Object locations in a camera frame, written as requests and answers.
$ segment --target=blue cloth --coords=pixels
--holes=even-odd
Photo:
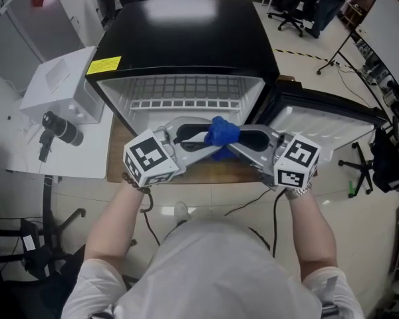
[[[205,135],[204,142],[213,146],[223,146],[218,152],[212,155],[212,158],[220,161],[225,158],[236,157],[225,145],[236,143],[239,139],[241,130],[233,123],[229,123],[222,117],[213,118],[213,123],[208,128],[208,133]]]

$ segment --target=white box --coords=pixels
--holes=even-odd
[[[41,124],[48,111],[73,124],[99,123],[104,101],[84,78],[95,47],[40,64],[19,108]]]
[[[294,136],[273,167],[275,185],[306,188],[317,170],[321,147],[302,135]]]
[[[179,171],[150,129],[124,146],[123,162],[139,187],[167,182]]]

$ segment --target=mini fridge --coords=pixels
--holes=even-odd
[[[133,134],[178,116],[222,116],[302,134],[324,148],[322,162],[386,121],[381,110],[278,77],[271,43],[246,0],[128,4],[86,74]]]

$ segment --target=freezer compartment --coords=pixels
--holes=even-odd
[[[222,116],[242,125],[265,86],[261,78],[206,74],[116,78],[98,84],[137,134],[179,116]]]

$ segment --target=fridge door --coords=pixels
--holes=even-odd
[[[382,110],[304,89],[300,82],[277,82],[254,119],[256,124],[266,124],[279,133],[301,134],[320,145],[320,164],[331,161],[334,150],[386,121]]]

